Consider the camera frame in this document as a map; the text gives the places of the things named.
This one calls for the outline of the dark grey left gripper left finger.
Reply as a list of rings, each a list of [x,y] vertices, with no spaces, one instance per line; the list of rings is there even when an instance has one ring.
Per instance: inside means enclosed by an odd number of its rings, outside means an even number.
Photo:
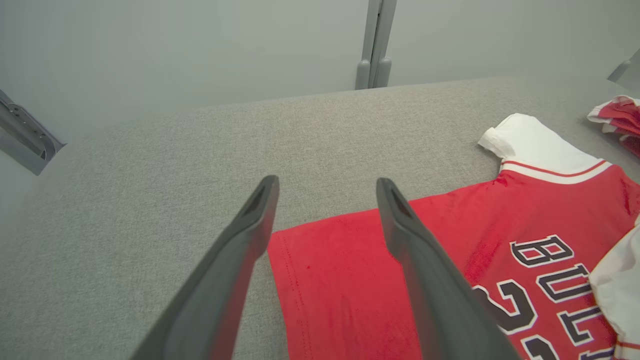
[[[133,360],[230,360],[250,278],[274,228],[279,178],[265,176],[162,312]]]

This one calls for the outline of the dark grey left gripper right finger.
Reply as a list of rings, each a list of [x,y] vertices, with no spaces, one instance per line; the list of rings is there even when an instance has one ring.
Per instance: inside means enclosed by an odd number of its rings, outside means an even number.
[[[424,360],[518,360],[436,237],[390,178],[375,195],[386,247],[400,263]]]

